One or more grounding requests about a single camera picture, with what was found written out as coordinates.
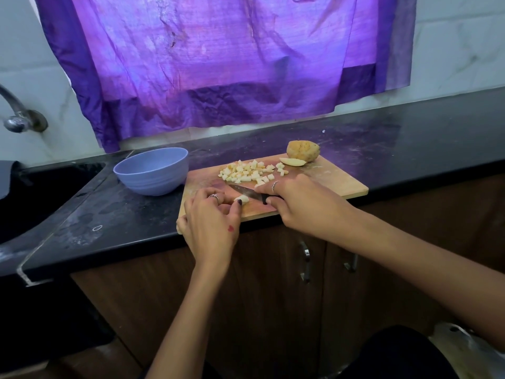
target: forearm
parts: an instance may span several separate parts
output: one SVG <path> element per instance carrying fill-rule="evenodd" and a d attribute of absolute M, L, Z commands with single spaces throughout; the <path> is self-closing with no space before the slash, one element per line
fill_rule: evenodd
<path fill-rule="evenodd" d="M 195 268 L 188 291 L 161 343 L 147 379 L 201 377 L 209 318 L 224 275 Z"/>
<path fill-rule="evenodd" d="M 347 248 L 397 273 L 505 349 L 505 275 L 431 245 L 369 214 Z"/>

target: silver ring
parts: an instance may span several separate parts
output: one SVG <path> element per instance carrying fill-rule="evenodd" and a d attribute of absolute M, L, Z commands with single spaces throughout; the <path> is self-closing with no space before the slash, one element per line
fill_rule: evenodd
<path fill-rule="evenodd" d="M 218 197 L 218 194 L 211 194 L 211 195 L 209 196 L 209 198 L 210 198 L 210 197 L 214 197 L 215 199 L 217 199 L 217 200 L 218 200 L 218 206 L 219 206 L 219 197 Z"/>

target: chopping board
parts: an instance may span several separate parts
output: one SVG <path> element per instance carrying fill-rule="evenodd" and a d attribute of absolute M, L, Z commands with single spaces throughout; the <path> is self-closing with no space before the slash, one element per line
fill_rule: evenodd
<path fill-rule="evenodd" d="M 279 163 L 279 158 L 283 157 L 287 158 L 287 154 L 278 154 L 276 156 L 256 158 L 256 160 L 258 162 L 263 161 L 265 163 L 265 166 L 275 166 L 277 163 Z M 230 195 L 234 198 L 240 196 L 239 193 L 228 186 L 227 182 L 218 177 L 219 172 L 223 170 L 227 165 L 228 164 L 212 166 L 205 169 L 192 170 L 188 173 L 186 177 L 186 184 L 184 186 L 184 192 L 182 194 L 179 216 L 186 214 L 186 211 L 184 210 L 184 202 L 186 199 L 193 197 L 196 191 L 203 187 L 215 187 L 221 189 L 225 192 L 225 194 Z M 282 179 L 295 178 L 298 174 L 304 173 L 314 181 L 319 182 L 323 186 L 336 192 L 338 195 L 345 199 L 365 196 L 368 194 L 368 187 L 363 185 L 356 178 L 351 177 L 348 173 L 344 172 L 342 169 L 338 168 L 336 165 L 332 164 L 322 156 L 319 156 L 315 161 L 308 162 L 301 167 L 285 165 L 284 170 L 288 170 L 289 173 L 283 177 L 281 177 L 277 171 L 274 171 L 274 180 L 277 181 Z M 241 185 L 254 189 L 256 182 L 242 182 Z M 245 203 L 243 205 L 242 222 L 276 214 L 277 210 L 273 206 L 264 205 L 261 201 L 251 199 L 248 203 Z"/>

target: white tile wall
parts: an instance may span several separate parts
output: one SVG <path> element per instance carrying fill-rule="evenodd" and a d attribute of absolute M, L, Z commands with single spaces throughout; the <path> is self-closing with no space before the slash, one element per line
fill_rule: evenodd
<path fill-rule="evenodd" d="M 103 153 L 49 49 L 33 0 L 0 0 L 0 83 L 49 119 L 43 134 L 0 127 L 0 159 L 40 165 Z M 505 0 L 418 0 L 411 86 L 337 106 L 332 114 L 505 86 Z M 0 119 L 11 115 L 0 101 Z M 141 148 L 292 121 L 189 128 L 122 147 Z"/>

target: cabinet handle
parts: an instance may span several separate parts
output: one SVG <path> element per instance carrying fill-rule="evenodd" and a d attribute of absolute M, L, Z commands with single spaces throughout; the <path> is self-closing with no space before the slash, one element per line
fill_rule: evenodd
<path fill-rule="evenodd" d="M 349 271 L 349 272 L 356 272 L 357 270 L 357 254 L 352 255 L 352 262 L 345 262 L 344 267 Z"/>
<path fill-rule="evenodd" d="M 305 272 L 301 273 L 301 279 L 304 283 L 309 283 L 311 281 L 311 253 L 305 242 L 300 242 L 303 257 L 305 259 Z"/>

